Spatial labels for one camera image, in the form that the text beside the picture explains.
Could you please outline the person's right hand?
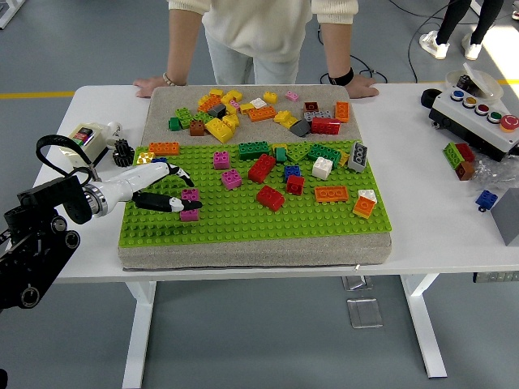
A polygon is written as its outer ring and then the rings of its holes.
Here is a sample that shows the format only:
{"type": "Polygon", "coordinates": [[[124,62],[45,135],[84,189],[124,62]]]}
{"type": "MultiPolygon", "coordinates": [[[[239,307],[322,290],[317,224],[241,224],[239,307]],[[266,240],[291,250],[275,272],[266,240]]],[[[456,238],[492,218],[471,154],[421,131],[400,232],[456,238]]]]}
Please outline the person's right hand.
{"type": "Polygon", "coordinates": [[[164,87],[167,83],[163,80],[162,77],[154,76],[146,79],[136,79],[133,82],[133,85],[138,88],[136,92],[136,96],[139,98],[149,98],[153,91],[158,87],[164,87]]]}

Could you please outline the person's left hand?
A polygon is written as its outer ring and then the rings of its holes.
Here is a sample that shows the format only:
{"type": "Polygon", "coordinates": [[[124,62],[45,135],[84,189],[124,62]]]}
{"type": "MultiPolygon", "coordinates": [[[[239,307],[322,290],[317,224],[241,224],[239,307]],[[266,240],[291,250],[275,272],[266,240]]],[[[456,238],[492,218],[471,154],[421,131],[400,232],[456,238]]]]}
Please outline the person's left hand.
{"type": "Polygon", "coordinates": [[[374,87],[375,84],[376,81],[373,78],[355,75],[345,89],[351,99],[368,98],[379,95],[379,90],[374,87]]]}

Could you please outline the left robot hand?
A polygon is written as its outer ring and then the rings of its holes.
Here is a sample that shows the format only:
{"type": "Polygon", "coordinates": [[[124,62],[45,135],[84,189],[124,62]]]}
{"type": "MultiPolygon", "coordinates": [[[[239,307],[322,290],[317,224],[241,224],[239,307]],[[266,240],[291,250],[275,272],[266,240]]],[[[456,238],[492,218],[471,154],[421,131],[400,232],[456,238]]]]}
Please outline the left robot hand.
{"type": "Polygon", "coordinates": [[[180,177],[189,187],[194,183],[181,168],[167,162],[156,162],[133,166],[127,171],[105,182],[92,182],[89,189],[97,201],[97,216],[105,216],[121,202],[132,201],[136,207],[158,212],[182,212],[200,209],[199,200],[178,199],[167,194],[143,192],[143,189],[167,176],[180,177]]]}

